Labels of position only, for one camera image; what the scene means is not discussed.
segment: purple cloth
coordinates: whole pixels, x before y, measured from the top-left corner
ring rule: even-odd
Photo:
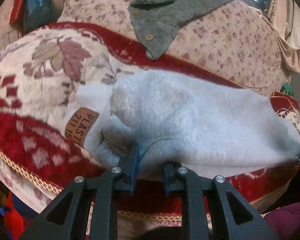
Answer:
[[[265,220],[282,240],[288,239],[300,225],[300,202],[266,214]]]

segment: wooden button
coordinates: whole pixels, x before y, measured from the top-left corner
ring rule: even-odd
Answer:
[[[152,40],[152,39],[153,39],[153,35],[152,35],[152,34],[147,34],[147,35],[146,35],[146,39],[147,39],[148,41]]]

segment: green fleece garment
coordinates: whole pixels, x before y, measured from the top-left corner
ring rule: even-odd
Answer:
[[[133,0],[129,4],[131,23],[149,59],[168,50],[180,28],[232,0]]]

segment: metal screw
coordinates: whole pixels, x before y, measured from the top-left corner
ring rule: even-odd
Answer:
[[[74,178],[74,182],[75,183],[81,183],[81,182],[83,182],[83,177],[82,176],[75,177]]]
[[[113,167],[111,169],[112,173],[120,173],[121,172],[121,169],[119,167]]]
[[[186,174],[186,173],[188,172],[188,169],[185,168],[185,167],[180,167],[180,168],[178,169],[178,172],[181,173],[181,174]]]
[[[225,180],[226,179],[220,175],[216,176],[216,182],[223,183],[223,182],[225,182]]]

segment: clothing tag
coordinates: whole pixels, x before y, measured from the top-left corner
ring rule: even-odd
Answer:
[[[91,109],[80,107],[67,123],[65,137],[83,148],[84,139],[99,115]]]

